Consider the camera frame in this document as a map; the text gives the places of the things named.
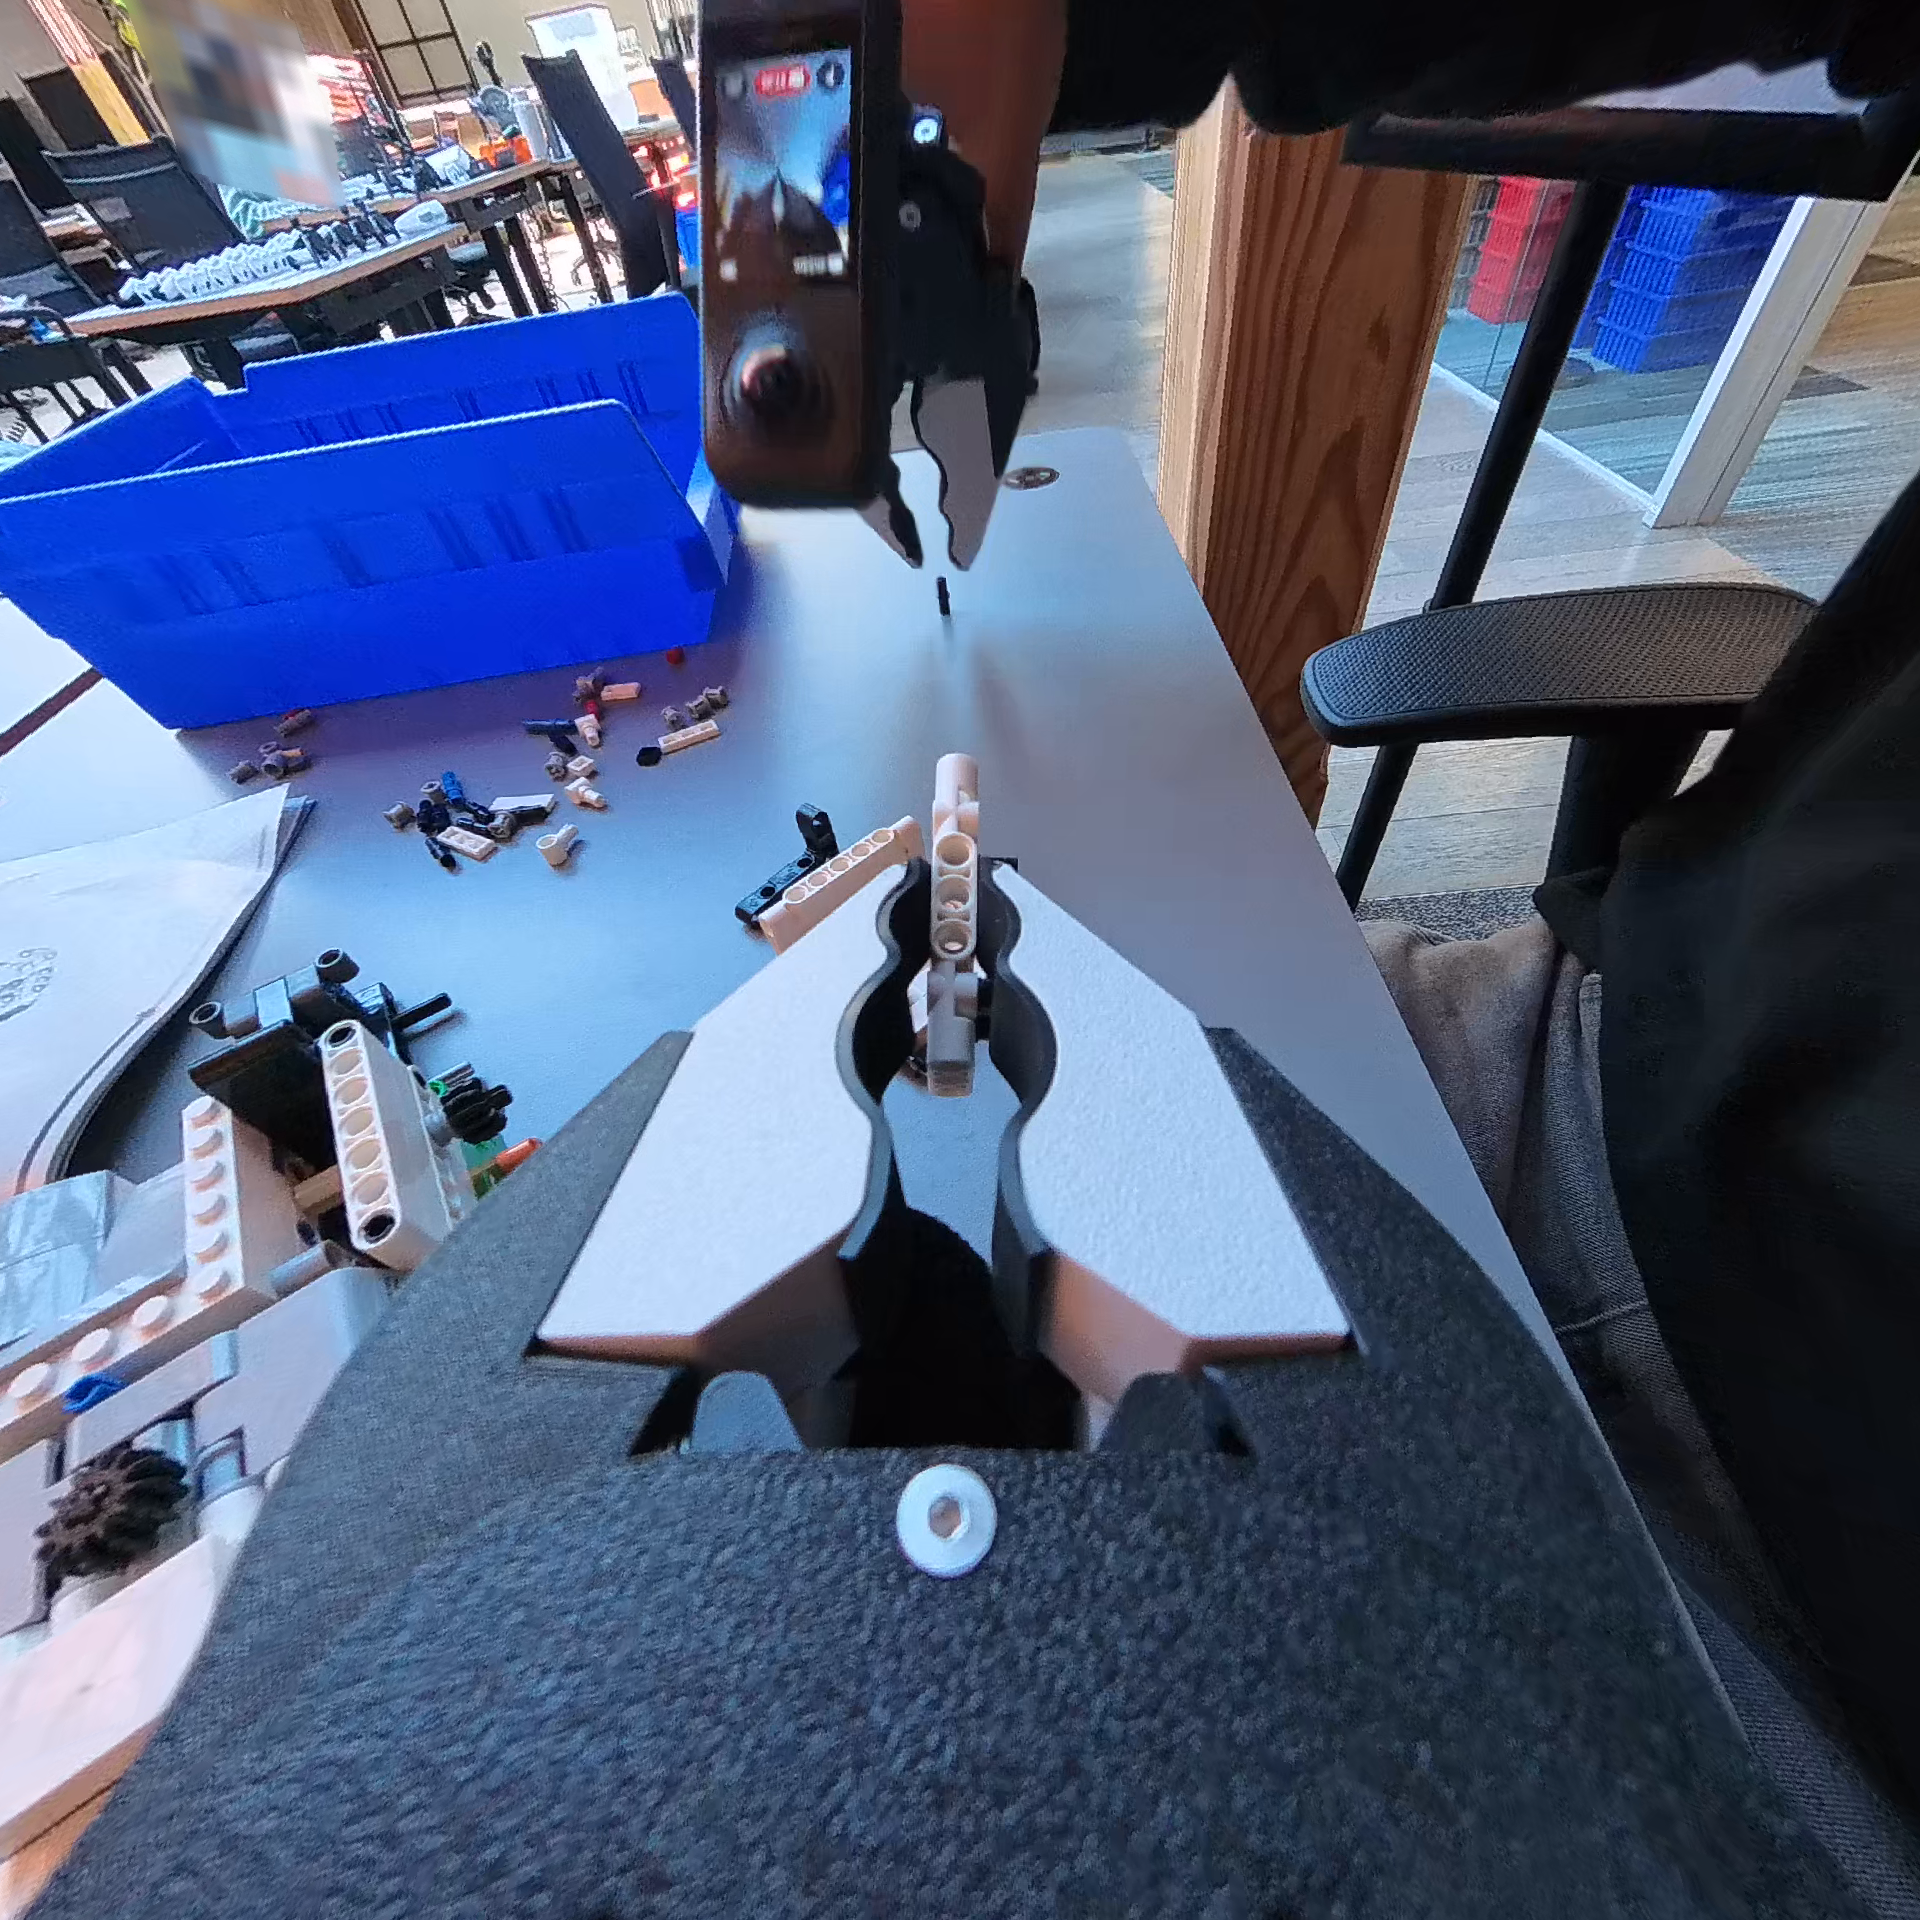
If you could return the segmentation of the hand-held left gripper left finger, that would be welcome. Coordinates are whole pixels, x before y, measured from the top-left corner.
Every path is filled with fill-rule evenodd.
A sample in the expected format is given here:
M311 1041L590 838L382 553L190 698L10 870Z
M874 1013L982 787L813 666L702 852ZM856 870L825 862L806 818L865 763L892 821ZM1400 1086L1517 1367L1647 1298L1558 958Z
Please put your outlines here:
M842 1446L916 1270L881 1094L905 1061L916 867L889 868L686 1035L534 1330L542 1361L765 1380Z

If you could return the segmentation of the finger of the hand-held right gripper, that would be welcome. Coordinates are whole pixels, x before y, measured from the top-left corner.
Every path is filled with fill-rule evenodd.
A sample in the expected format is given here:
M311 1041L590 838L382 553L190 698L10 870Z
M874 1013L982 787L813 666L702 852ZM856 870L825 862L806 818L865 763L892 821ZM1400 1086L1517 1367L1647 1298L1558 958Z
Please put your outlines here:
M981 372L914 380L911 425L940 476L945 558L956 570L972 570L984 543L1021 410L1017 380Z
M905 502L900 471L886 447L862 450L862 485L868 491L862 500L862 519L905 565L922 570L921 527Z

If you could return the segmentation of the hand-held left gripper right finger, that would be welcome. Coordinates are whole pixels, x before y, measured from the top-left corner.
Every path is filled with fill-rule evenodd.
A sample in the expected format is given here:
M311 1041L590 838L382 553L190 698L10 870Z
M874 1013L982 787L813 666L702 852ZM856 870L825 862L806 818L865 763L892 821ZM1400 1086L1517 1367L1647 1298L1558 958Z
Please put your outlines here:
M1150 1375L1338 1353L1352 1323L1202 1019L998 862L981 899L991 1283L1074 1444Z

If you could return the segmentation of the white lego beam assembly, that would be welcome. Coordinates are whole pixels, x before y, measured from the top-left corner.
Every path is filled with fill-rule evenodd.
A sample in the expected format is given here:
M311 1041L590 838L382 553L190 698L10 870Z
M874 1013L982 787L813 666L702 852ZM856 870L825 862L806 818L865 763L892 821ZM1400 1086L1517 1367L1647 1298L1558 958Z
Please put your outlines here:
M928 965L918 980L921 1081L932 1097L969 1097L989 1034L991 980L978 956L978 767L964 751L935 766L925 830Z

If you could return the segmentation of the person's right forearm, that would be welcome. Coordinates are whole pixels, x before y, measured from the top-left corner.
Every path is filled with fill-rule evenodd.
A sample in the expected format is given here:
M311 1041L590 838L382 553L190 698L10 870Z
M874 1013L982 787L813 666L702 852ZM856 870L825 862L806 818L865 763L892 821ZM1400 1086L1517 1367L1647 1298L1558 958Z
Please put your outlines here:
M1914 83L1914 3L1072 3L1049 127L1188 126L1223 83L1265 133L1370 113L1551 113L1727 65L1823 65L1845 98Z

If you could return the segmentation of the white lego panel subassembly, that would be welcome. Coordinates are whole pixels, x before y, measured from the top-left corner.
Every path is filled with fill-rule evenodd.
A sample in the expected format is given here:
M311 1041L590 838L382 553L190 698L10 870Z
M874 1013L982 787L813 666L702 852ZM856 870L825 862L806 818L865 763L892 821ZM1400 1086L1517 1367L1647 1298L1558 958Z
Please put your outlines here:
M772 901L756 916L759 935L775 953L784 953L877 876L916 858L922 858L922 833L916 818L902 817L877 827L852 847L825 855L804 874L780 881Z

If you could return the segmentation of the pile of small lego pieces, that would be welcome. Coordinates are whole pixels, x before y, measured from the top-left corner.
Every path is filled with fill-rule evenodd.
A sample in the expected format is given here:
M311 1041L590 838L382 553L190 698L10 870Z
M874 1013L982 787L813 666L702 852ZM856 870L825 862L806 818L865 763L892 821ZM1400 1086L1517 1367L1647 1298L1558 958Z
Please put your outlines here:
M588 663L295 708L255 738L226 742L214 766L237 791L351 801L382 830L414 836L446 874L516 843L565 868L616 781L713 738L730 695L700 651L668 646L642 669Z

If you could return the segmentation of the white green lego truck model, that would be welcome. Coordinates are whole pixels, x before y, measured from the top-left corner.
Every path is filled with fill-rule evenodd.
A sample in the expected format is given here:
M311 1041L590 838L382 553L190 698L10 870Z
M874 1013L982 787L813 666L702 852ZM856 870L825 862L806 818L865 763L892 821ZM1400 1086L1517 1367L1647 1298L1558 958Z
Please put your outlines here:
M190 1015L175 1164L4 1202L2 1854L22 1910L201 1650L302 1429L537 1150L346 950Z

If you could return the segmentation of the lego instruction booklet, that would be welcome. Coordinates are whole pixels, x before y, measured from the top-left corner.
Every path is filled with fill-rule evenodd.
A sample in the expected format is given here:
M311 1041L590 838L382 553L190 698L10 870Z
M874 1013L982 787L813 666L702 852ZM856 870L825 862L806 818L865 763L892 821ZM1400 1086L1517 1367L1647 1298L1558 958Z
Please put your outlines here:
M4 862L4 1197L64 1177L104 1093L232 946L308 811L271 789Z

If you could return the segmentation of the person's right hand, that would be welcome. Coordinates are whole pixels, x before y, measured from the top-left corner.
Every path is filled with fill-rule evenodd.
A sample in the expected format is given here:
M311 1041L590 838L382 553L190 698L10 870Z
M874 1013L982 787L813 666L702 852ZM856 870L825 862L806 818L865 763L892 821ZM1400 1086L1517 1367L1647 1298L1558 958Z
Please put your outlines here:
M902 3L900 84L936 107L982 181L989 251L1023 265L1039 149L1057 103L1066 3Z

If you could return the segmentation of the black office chair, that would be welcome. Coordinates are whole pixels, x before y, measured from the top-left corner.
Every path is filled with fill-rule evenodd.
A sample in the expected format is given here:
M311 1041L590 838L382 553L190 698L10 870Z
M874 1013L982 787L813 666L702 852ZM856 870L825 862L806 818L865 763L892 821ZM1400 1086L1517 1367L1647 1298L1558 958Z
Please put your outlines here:
M678 293L680 239L672 193L639 169L580 58L526 55L520 65L608 214L626 298L650 298L663 289Z
M192 261L247 250L255 237L236 223L221 197L194 177L164 134L137 142L134 146L101 146L88 150L45 149L36 134L24 134L32 163L57 185L49 189L55 206L74 203L103 228L126 269L120 278L149 276L177 269ZM112 303L120 278L104 284L103 293L87 294L73 307L64 294L24 294L47 303L64 315ZM276 362L296 351L298 343L273 321L250 317L237 333L212 348L201 337L186 348L186 357L204 375L236 383L240 367ZM117 377L132 382L137 393L145 391L144 375L128 362L126 346L97 339L92 343Z

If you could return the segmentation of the person's grey trousers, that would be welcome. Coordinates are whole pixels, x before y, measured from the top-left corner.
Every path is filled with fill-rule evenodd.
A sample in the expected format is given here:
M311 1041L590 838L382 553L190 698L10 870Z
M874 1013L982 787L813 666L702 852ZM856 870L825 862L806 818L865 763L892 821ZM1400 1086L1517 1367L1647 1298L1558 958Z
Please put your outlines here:
M1478 942L1359 931L1754 1759L1869 1913L1918 1916L1914 1815L1842 1731L1628 1249L1600 1125L1600 977L1540 919Z

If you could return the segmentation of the long work desk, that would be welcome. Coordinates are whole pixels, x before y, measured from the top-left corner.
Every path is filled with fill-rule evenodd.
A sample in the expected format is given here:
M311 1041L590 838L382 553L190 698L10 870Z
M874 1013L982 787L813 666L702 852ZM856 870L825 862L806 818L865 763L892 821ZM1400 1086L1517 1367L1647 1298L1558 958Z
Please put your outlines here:
M416 317L421 326L433 330L446 324L433 307L450 285L446 251L471 239L484 244L490 275L514 315L548 315L558 302L520 227L520 217L537 210L546 185L558 189L582 242L592 285L605 302L608 276L580 203L580 174L575 159L520 163L430 194L428 202L447 207L450 223L418 237L198 300L92 308L69 321L69 330L88 341L201 346L208 359L262 321L285 326L302 343L341 339L394 317Z

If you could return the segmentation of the blue plastic bin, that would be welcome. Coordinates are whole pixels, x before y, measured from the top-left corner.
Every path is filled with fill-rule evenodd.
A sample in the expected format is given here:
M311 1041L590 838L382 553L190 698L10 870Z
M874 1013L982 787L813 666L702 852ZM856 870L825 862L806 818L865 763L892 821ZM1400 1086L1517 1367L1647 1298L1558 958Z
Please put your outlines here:
M4 473L4 596L166 729L700 644L684 294L185 380Z

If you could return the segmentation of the stack of red crates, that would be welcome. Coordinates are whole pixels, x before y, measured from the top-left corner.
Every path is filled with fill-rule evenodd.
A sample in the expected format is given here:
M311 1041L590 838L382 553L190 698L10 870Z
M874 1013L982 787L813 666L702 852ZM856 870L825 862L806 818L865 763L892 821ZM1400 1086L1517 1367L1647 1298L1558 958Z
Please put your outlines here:
M1464 311L1486 324L1525 323L1544 285L1567 219L1573 183L1501 177L1471 247Z

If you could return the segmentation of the person's black jacket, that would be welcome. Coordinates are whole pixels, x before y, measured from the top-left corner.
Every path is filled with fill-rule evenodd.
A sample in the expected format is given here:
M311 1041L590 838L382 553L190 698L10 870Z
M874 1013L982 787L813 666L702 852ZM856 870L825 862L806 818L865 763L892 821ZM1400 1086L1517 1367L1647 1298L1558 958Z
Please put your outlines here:
M1600 1118L1652 1318L1847 1731L1918 1788L1918 485L1606 887Z

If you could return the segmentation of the stack of blue crates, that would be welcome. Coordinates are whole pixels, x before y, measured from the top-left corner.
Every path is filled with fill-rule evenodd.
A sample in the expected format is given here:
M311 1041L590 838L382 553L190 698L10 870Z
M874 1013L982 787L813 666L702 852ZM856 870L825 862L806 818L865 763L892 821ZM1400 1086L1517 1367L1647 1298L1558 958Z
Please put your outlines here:
M1794 206L1794 197L1632 187L1573 348L1621 372L1710 365Z

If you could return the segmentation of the wooden post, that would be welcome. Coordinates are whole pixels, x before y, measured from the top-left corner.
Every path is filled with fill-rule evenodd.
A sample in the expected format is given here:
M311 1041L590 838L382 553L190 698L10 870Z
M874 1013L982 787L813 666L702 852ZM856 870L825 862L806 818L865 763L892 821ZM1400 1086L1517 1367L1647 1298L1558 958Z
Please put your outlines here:
M1303 669L1369 606L1471 189L1342 149L1232 83L1180 134L1160 359L1159 507L1312 826Z

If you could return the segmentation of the white door frame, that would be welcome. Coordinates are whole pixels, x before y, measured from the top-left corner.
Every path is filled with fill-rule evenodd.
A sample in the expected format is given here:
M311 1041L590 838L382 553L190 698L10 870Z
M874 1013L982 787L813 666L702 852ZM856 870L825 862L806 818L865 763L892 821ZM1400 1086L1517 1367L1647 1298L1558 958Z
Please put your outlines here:
M1652 531L1718 522L1831 323L1893 199L1798 199L1649 491Z

